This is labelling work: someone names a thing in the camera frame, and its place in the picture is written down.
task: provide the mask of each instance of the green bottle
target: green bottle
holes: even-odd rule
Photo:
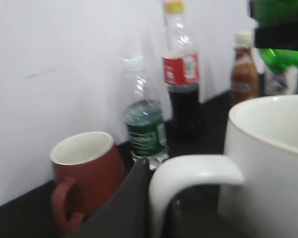
[[[298,19],[298,0],[256,0],[255,18],[259,26]],[[272,72],[284,73],[294,65],[298,68],[298,51],[260,49],[263,61]]]

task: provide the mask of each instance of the bottle cap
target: bottle cap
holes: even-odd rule
[[[240,31],[235,34],[235,43],[239,46],[252,47],[253,33],[251,31]]]
[[[145,69],[142,56],[122,58],[122,61],[125,72],[142,71]]]
[[[184,11],[182,0],[165,0],[164,10],[166,13],[181,13]]]

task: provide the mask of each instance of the mug handle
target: mug handle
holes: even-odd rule
[[[187,155],[164,162],[149,185],[150,237],[160,237],[166,209],[180,191],[195,185],[243,183],[239,168],[224,155]]]
[[[83,213],[75,212],[72,214],[72,217],[67,220],[65,210],[66,198],[69,191],[76,183],[77,181],[75,178],[66,177],[59,185],[57,185],[51,197],[54,222],[62,235],[77,229],[85,218]]]

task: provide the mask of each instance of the ceramic mug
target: ceramic mug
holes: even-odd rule
[[[62,235],[96,212],[125,177],[114,139],[105,132],[63,140],[52,150],[51,161],[57,184],[52,194],[53,215]]]
[[[149,187],[151,237],[183,189],[221,184],[219,213],[252,238],[298,238],[298,95],[265,97],[229,112],[225,155],[171,159]]]

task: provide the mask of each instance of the green bottle label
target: green bottle label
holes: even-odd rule
[[[127,124],[132,152],[136,156],[153,156],[166,147],[164,123],[161,120],[146,126]]]

